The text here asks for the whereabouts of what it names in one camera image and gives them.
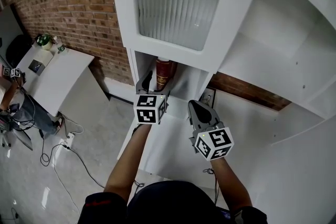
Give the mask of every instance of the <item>power strip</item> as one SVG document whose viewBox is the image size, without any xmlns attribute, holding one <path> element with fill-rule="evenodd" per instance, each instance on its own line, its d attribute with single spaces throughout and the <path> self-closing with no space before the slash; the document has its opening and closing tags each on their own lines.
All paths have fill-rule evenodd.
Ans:
<svg viewBox="0 0 336 224">
<path fill-rule="evenodd" d="M 67 145 L 69 148 L 71 148 L 72 146 L 72 142 L 73 142 L 73 139 L 75 137 L 75 135 L 73 133 L 68 133 L 68 137 L 65 141 L 64 141 L 64 144 Z"/>
</svg>

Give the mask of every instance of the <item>shoe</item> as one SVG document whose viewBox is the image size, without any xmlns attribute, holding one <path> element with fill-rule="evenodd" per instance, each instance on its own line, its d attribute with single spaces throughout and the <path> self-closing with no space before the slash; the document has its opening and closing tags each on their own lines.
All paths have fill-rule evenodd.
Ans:
<svg viewBox="0 0 336 224">
<path fill-rule="evenodd" d="M 55 135 L 58 133 L 59 130 L 61 130 L 61 128 L 64 125 L 64 119 L 63 118 L 59 118 L 57 121 L 54 122 L 54 125 L 56 127 L 56 133 Z"/>
</svg>

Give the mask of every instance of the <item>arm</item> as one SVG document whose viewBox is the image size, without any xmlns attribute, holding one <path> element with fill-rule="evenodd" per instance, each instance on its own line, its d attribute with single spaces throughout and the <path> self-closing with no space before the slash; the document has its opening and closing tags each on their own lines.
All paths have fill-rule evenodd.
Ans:
<svg viewBox="0 0 336 224">
<path fill-rule="evenodd" d="M 224 158 L 211 161 L 223 197 L 231 212 L 252 206 L 250 196 Z"/>
<path fill-rule="evenodd" d="M 5 92 L 4 97 L 2 98 L 0 109 L 2 110 L 8 109 L 8 106 L 13 96 L 15 95 L 17 87 L 18 87 L 18 84 L 16 83 L 16 81 L 13 81 L 11 87 L 8 89 L 8 91 Z"/>
<path fill-rule="evenodd" d="M 134 132 L 115 165 L 104 192 L 116 193 L 128 201 L 151 127 L 152 125 L 143 124 Z"/>
</svg>

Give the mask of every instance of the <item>white table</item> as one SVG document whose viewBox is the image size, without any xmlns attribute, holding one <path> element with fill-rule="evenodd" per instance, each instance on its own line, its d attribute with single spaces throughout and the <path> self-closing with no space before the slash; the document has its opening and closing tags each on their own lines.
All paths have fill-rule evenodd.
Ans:
<svg viewBox="0 0 336 224">
<path fill-rule="evenodd" d="M 70 119 L 91 127 L 108 105 L 108 99 L 88 66 L 94 56 L 66 48 L 54 57 L 40 76 L 28 67 L 39 47 L 32 46 L 17 68 L 26 73 L 25 90 L 52 116 L 58 111 Z"/>
</svg>

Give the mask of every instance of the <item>red brick wall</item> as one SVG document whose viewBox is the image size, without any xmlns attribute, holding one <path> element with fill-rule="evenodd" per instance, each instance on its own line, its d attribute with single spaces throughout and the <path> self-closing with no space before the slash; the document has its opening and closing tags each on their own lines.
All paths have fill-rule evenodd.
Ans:
<svg viewBox="0 0 336 224">
<path fill-rule="evenodd" d="M 277 111 L 280 111 L 291 103 L 272 92 L 220 72 L 213 75 L 208 86 Z"/>
<path fill-rule="evenodd" d="M 34 38 L 49 32 L 71 49 L 95 56 L 90 66 L 97 79 L 133 84 L 122 45 L 114 0 L 5 0 Z"/>
</svg>

